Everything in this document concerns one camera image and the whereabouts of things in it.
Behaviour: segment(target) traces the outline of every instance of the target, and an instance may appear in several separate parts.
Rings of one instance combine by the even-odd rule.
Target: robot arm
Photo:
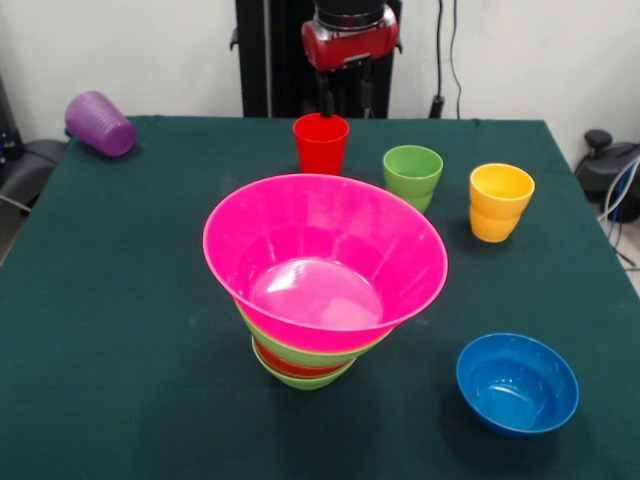
[[[361,104],[365,118],[371,110],[373,62],[399,44],[398,22],[384,0],[316,0],[313,20],[302,26],[302,43],[315,68],[320,90],[320,113],[334,113],[328,88],[329,72],[363,67]]]

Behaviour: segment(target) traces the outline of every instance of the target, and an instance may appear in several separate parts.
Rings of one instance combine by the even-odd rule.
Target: bowl
[[[317,390],[318,388],[326,387],[331,382],[333,382],[338,377],[340,377],[342,374],[344,374],[347,370],[349,370],[351,365],[353,365],[354,362],[356,361],[356,359],[354,358],[353,360],[348,362],[345,366],[343,366],[340,370],[337,370],[337,371],[335,371],[335,372],[333,372],[333,373],[331,373],[329,375],[326,375],[324,377],[319,377],[319,378],[295,378],[295,377],[289,377],[287,375],[284,375],[284,374],[274,370],[269,365],[267,365],[267,363],[264,361],[264,359],[260,355],[260,352],[258,351],[258,348],[256,346],[256,340],[253,337],[251,337],[251,346],[253,347],[253,353],[255,354],[256,358],[262,364],[262,366],[265,368],[265,370],[267,372],[269,372],[271,375],[276,377],[278,380],[280,380],[285,385],[288,385],[288,386],[290,386],[292,388],[297,388],[298,390]]]
[[[567,362],[523,335],[477,338],[460,354],[458,386],[480,420],[508,437],[530,436],[566,423],[578,406],[578,382]]]
[[[447,253],[395,195],[357,180],[282,175],[246,185],[203,233],[213,275],[251,321],[291,347],[357,350],[431,304]]]
[[[288,377],[296,378],[319,378],[331,375],[333,372],[340,370],[346,365],[346,363],[340,363],[331,367],[305,367],[303,365],[296,365],[295,363],[288,362],[284,358],[277,356],[269,349],[260,344],[258,340],[255,340],[256,348],[260,353],[260,356],[269,367],[282,373]]]
[[[289,347],[288,345],[284,345],[274,340],[269,335],[262,332],[258,327],[256,327],[240,307],[238,307],[238,310],[240,311],[240,315],[242,316],[245,325],[249,328],[252,335],[256,337],[262,345],[264,345],[267,349],[269,349],[280,358],[283,358],[288,362],[295,363],[296,365],[302,365],[305,367],[331,367],[340,363],[350,362],[351,360],[358,358],[360,355],[366,353],[377,343],[382,341],[382,339],[384,339],[387,335],[389,335],[388,333],[385,333],[381,338],[377,339],[369,345],[365,345],[358,350],[336,353],[309,352],[306,350]]]

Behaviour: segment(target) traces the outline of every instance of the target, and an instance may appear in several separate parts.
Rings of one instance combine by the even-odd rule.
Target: plastic cup
[[[442,174],[442,157],[425,147],[402,145],[385,153],[382,163],[387,190],[424,213]]]
[[[100,92],[84,92],[74,98],[65,113],[67,129],[107,157],[119,157],[136,143],[136,130]]]
[[[471,172],[470,220],[473,234],[491,243],[513,232],[531,200],[535,182],[524,170],[504,163],[488,163]]]
[[[302,173],[340,175],[349,136],[349,124],[344,118],[305,115],[293,124],[293,133]]]

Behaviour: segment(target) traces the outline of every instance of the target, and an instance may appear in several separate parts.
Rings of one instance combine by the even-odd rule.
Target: pink bowl
[[[424,310],[447,276],[429,221],[373,185],[266,178],[223,199],[204,227],[209,268],[252,322],[301,350],[374,342]]]

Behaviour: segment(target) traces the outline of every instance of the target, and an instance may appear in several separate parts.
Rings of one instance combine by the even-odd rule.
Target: bowl rim
[[[260,355],[262,356],[262,359],[265,361],[265,363],[267,363],[267,364],[271,364],[272,363],[267,358],[267,356],[270,356],[270,357],[275,358],[276,361],[281,362],[282,365],[284,365],[286,368],[294,368],[294,369],[295,368],[299,368],[299,369],[302,369],[303,371],[307,371],[306,373],[310,375],[309,377],[296,377],[296,378],[316,378],[316,377],[323,377],[323,376],[326,376],[326,375],[330,375],[330,374],[332,374],[334,372],[337,372],[342,367],[344,367],[347,363],[350,362],[350,360],[347,360],[346,362],[341,362],[341,363],[338,363],[338,364],[330,366],[330,367],[307,367],[305,365],[297,365],[295,363],[292,363],[292,362],[280,357],[276,353],[274,353],[271,350],[269,350],[262,343],[260,343],[260,340],[258,340],[254,335],[251,335],[251,337],[253,338],[253,341],[256,344],[256,348],[260,352]],[[274,370],[278,370],[274,365],[269,365],[269,366],[271,366]],[[288,372],[280,372],[280,373],[282,373],[284,375],[289,375]]]
[[[262,358],[262,355],[260,355],[260,352],[258,351],[258,348],[256,347],[256,339],[253,337],[253,335],[251,336],[251,348],[253,349],[253,354],[256,356],[256,358],[258,359],[258,361],[260,362],[260,364],[265,368],[265,370],[267,370],[270,374],[278,377],[278,378],[285,378],[289,381],[294,381],[299,383],[300,385],[313,385],[316,384],[318,382],[321,382],[323,380],[333,380],[334,378],[339,377],[340,375],[342,375],[344,372],[346,372],[347,370],[349,370],[349,368],[351,368],[351,366],[355,363],[355,361],[358,359],[357,357],[354,358],[353,360],[350,360],[349,362],[347,362],[346,365],[344,365],[342,368],[340,368],[339,370],[336,370],[335,372],[330,373],[329,375],[325,375],[323,377],[314,377],[314,378],[298,378],[298,377],[290,377],[289,375],[285,375],[284,373],[280,373],[277,370],[274,370],[273,368],[271,368],[269,365],[267,365],[267,363],[264,361],[264,359]]]
[[[425,222],[427,229],[432,233],[435,234],[435,238],[437,240],[437,245],[438,245],[438,252],[440,253],[440,255],[442,256],[443,259],[443,275],[442,278],[440,279],[440,281],[438,282],[437,287],[434,289],[434,291],[431,293],[431,295],[427,298],[426,301],[422,302],[420,304],[420,306],[418,306],[417,308],[413,309],[411,312],[409,312],[406,315],[403,315],[400,318],[397,318],[395,320],[390,320],[388,322],[385,323],[378,323],[376,325],[373,326],[369,326],[366,328],[352,328],[352,329],[340,329],[340,330],[327,330],[324,328],[319,328],[317,326],[314,325],[309,325],[306,323],[301,323],[301,322],[296,322],[295,320],[290,320],[288,318],[285,318],[281,315],[276,315],[273,314],[261,307],[258,307],[257,305],[255,305],[253,302],[249,301],[246,298],[243,298],[242,296],[238,295],[230,286],[229,284],[220,276],[220,274],[218,273],[218,271],[216,270],[216,268],[213,265],[213,262],[211,261],[211,257],[209,255],[209,251],[207,249],[207,237],[208,237],[208,232],[211,230],[211,224],[213,223],[214,217],[216,216],[216,213],[219,211],[220,208],[222,208],[222,206],[224,204],[226,204],[227,202],[231,201],[233,199],[233,197],[235,197],[236,195],[239,195],[241,192],[243,192],[244,190],[250,189],[255,187],[256,185],[262,184],[262,183],[269,183],[269,182],[279,182],[282,181],[284,179],[290,179],[290,178],[297,178],[297,177],[301,177],[301,178],[319,178],[322,179],[323,181],[327,181],[327,182],[343,182],[346,184],[351,184],[354,185],[358,188],[363,188],[366,190],[370,190],[373,192],[376,192],[376,194],[381,194],[383,196],[387,196],[387,198],[392,201],[395,202],[400,208],[404,208],[407,210],[407,212],[410,212],[411,215],[414,215],[416,217],[416,219],[419,219],[421,222]],[[446,246],[444,244],[444,241],[442,240],[442,237],[440,236],[440,234],[438,233],[438,231],[436,230],[436,228],[433,226],[433,224],[427,219],[427,217],[424,216],[424,214],[422,214],[421,212],[419,212],[418,210],[416,210],[413,206],[411,206],[410,204],[408,204],[405,200],[401,199],[400,197],[395,196],[394,194],[387,192],[386,190],[376,186],[376,185],[372,185],[370,183],[366,183],[363,182],[361,180],[356,180],[353,178],[349,178],[349,177],[343,177],[343,176],[337,176],[337,175],[324,175],[324,174],[319,174],[319,173],[292,173],[292,174],[285,174],[285,175],[275,175],[272,177],[267,177],[267,178],[263,178],[260,180],[256,180],[255,182],[251,182],[248,183],[247,185],[244,185],[240,188],[238,188],[237,190],[234,190],[233,192],[231,192],[229,195],[227,195],[226,197],[224,197],[215,207],[214,209],[211,211],[211,213],[209,214],[209,216],[207,217],[207,221],[204,224],[204,229],[202,232],[202,250],[204,252],[204,257],[205,260],[207,262],[207,265],[209,266],[209,270],[211,271],[211,273],[213,273],[213,276],[216,277],[216,279],[218,280],[218,282],[220,282],[220,284],[224,287],[224,289],[234,298],[234,300],[236,300],[236,302],[242,302],[242,303],[246,303],[247,305],[249,305],[252,309],[254,309],[255,311],[257,311],[258,313],[262,314],[262,315],[266,315],[270,318],[274,318],[278,321],[284,322],[284,323],[288,323],[290,325],[295,325],[298,327],[303,327],[303,328],[307,328],[307,329],[311,329],[311,330],[316,330],[316,331],[321,331],[321,332],[366,332],[366,331],[370,331],[370,330],[379,330],[379,329],[383,329],[385,327],[394,327],[396,325],[401,324],[402,322],[418,315],[420,312],[422,312],[424,309],[426,309],[429,305],[431,305],[434,300],[436,298],[438,298],[438,296],[440,295],[440,293],[442,292],[442,289],[444,288],[444,285],[447,281],[447,277],[449,275],[449,255],[447,253],[447,249]]]
[[[244,323],[247,325],[247,328],[251,331],[252,335],[255,335],[253,329],[255,329],[257,332],[260,333],[260,335],[262,335],[263,337],[265,337],[267,340],[269,340],[270,342],[273,342],[275,344],[277,344],[279,347],[285,348],[287,350],[291,350],[293,352],[295,352],[296,354],[300,354],[300,355],[309,355],[309,356],[313,356],[313,357],[342,357],[342,356],[347,356],[347,355],[363,355],[364,353],[368,352],[370,349],[372,349],[373,347],[375,347],[376,345],[378,345],[380,342],[382,342],[382,340],[384,340],[385,338],[387,338],[389,335],[391,335],[391,332],[393,330],[389,330],[387,333],[385,333],[384,335],[382,335],[380,338],[378,338],[377,340],[375,340],[372,343],[368,343],[367,345],[363,346],[363,347],[359,347],[353,350],[345,350],[342,352],[314,352],[311,350],[301,350],[297,347],[292,347],[290,345],[286,345],[284,343],[282,343],[280,340],[276,340],[275,338],[273,338],[271,335],[269,335],[266,332],[263,332],[262,329],[260,327],[258,327],[255,323],[253,323],[253,320],[251,320],[251,318],[249,318],[249,315],[247,315],[247,312],[245,312],[242,307],[240,305],[238,305],[238,302],[234,299],[234,302],[236,304],[236,307],[238,308],[238,311],[240,312],[240,316],[242,317]]]
[[[467,353],[468,349],[471,348],[472,345],[474,345],[476,343],[484,342],[485,340],[487,340],[489,338],[493,338],[493,337],[516,337],[516,338],[519,338],[519,339],[522,339],[522,340],[528,340],[528,341],[530,341],[532,343],[535,343],[538,346],[544,348],[545,350],[548,350],[551,354],[553,354],[556,357],[556,359],[558,359],[558,361],[560,363],[562,363],[565,366],[565,368],[569,372],[569,378],[571,379],[571,381],[572,381],[572,383],[573,383],[573,385],[574,385],[574,387],[576,389],[576,396],[575,396],[575,399],[573,401],[573,406],[571,407],[571,411],[565,416],[565,418],[563,418],[561,421],[559,421],[558,423],[556,423],[555,425],[553,425],[551,427],[539,428],[539,429],[523,429],[523,428],[511,427],[509,425],[505,425],[503,423],[496,422],[495,420],[493,420],[492,418],[486,416],[484,413],[482,413],[480,410],[478,410],[478,408],[476,408],[476,406],[471,402],[471,400],[469,399],[469,397],[465,393],[465,389],[462,388],[462,385],[460,383],[460,361],[462,360],[463,356]],[[558,352],[556,352],[549,345],[547,345],[545,343],[542,343],[541,341],[536,340],[535,338],[529,337],[527,335],[522,335],[522,334],[519,334],[519,333],[511,333],[511,332],[488,333],[486,335],[482,335],[480,337],[475,338],[474,340],[469,342],[467,345],[465,345],[465,347],[460,352],[460,355],[458,355],[458,360],[456,361],[456,383],[458,384],[458,389],[460,390],[460,393],[462,394],[462,397],[464,398],[465,402],[467,402],[467,405],[469,405],[469,407],[471,407],[471,409],[476,413],[476,415],[480,416],[481,418],[483,418],[487,422],[491,423],[492,425],[495,425],[495,426],[497,426],[497,427],[499,427],[501,429],[504,429],[504,430],[507,430],[507,431],[513,432],[513,433],[539,434],[539,433],[547,433],[547,432],[550,432],[550,431],[555,430],[557,428],[560,428],[565,423],[567,423],[569,421],[569,419],[571,419],[571,417],[573,417],[573,414],[576,412],[576,410],[578,408],[578,404],[580,403],[580,385],[578,384],[578,379],[576,378],[576,375],[573,372],[573,370],[571,369],[571,366],[569,365],[569,363],[562,357],[562,355],[560,355]]]

